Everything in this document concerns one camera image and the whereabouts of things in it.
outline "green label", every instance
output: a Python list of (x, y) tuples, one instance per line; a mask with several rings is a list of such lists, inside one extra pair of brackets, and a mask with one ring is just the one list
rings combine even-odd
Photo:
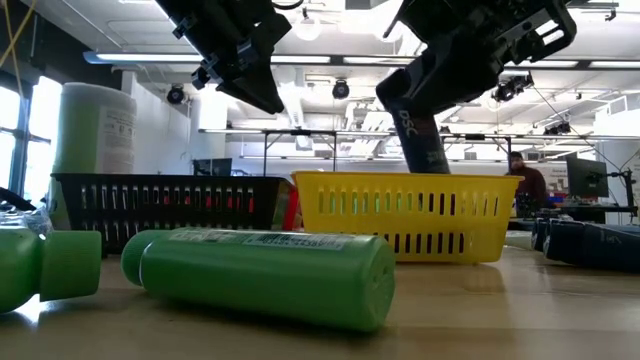
[(234, 232), (217, 229), (184, 229), (174, 232), (169, 237), (169, 240), (340, 251), (344, 244), (353, 238), (353, 236), (349, 235), (302, 235)]

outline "wooden table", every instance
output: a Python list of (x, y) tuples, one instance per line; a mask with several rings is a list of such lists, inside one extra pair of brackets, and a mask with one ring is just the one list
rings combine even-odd
[(0, 317), (0, 359), (640, 359), (638, 277), (507, 248), (491, 265), (402, 265), (397, 283), (388, 326), (354, 336), (171, 306), (110, 259), (97, 295)]

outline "green plastic bottle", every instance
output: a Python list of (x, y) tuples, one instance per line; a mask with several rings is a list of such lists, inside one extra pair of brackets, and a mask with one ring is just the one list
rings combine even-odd
[(381, 238), (185, 228), (145, 231), (122, 254), (155, 297), (374, 331), (395, 290)]
[(0, 228), (0, 314), (35, 294), (40, 301), (94, 294), (101, 241), (95, 231), (54, 231), (45, 237), (25, 228)]

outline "fluorescent light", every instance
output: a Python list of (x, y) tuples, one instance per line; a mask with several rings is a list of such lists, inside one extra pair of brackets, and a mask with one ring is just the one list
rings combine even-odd
[(527, 76), (527, 75), (529, 75), (529, 71), (527, 71), (527, 70), (505, 70), (500, 75), (504, 75), (504, 76)]
[(509, 63), (507, 64), (507, 66), (513, 66), (516, 68), (519, 67), (527, 67), (527, 68), (542, 68), (542, 67), (548, 67), (548, 68), (571, 68), (578, 65), (577, 61), (563, 61), (563, 60), (540, 60), (537, 62), (530, 62), (530, 61), (523, 61), (521, 62), (519, 65), (514, 65), (513, 63)]
[(640, 68), (640, 61), (594, 61), (589, 67)]
[[(264, 156), (256, 155), (240, 155), (240, 159), (246, 160), (264, 160)], [(267, 156), (267, 160), (305, 160), (305, 161), (332, 161), (333, 158), (323, 158), (317, 156)], [(372, 157), (337, 157), (340, 161), (404, 161), (404, 158), (372, 158)]]
[[(199, 64), (202, 56), (198, 54), (171, 54), (171, 53), (95, 53), (85, 52), (85, 58), (89, 63), (181, 63)], [(278, 64), (329, 64), (330, 56), (305, 56), (305, 55), (273, 55), (271, 62)]]
[(338, 131), (337, 135), (344, 136), (389, 136), (388, 131)]
[(120, 4), (138, 4), (138, 5), (151, 5), (155, 0), (118, 0)]
[(374, 56), (345, 56), (343, 61), (345, 64), (353, 65), (408, 65), (415, 58), (407, 56), (388, 56), (388, 57), (374, 57)]
[(272, 64), (328, 64), (330, 56), (305, 56), (305, 55), (273, 55)]
[[(282, 160), (282, 156), (267, 156), (268, 160)], [(240, 155), (240, 159), (247, 159), (247, 160), (264, 160), (264, 156), (255, 156), (255, 155)]]
[(148, 63), (200, 63), (202, 56), (197, 54), (96, 54), (103, 61), (112, 62), (148, 62)]
[(201, 129), (200, 131), (209, 134), (262, 134), (262, 130), (249, 129)]

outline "plastic basket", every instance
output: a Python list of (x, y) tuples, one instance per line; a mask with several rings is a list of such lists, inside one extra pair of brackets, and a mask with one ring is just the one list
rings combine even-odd
[(71, 229), (102, 233), (106, 253), (120, 253), (147, 229), (201, 226), (291, 230), (295, 187), (275, 177), (53, 174)]
[(305, 231), (383, 236), (398, 261), (500, 259), (520, 177), (297, 172)]

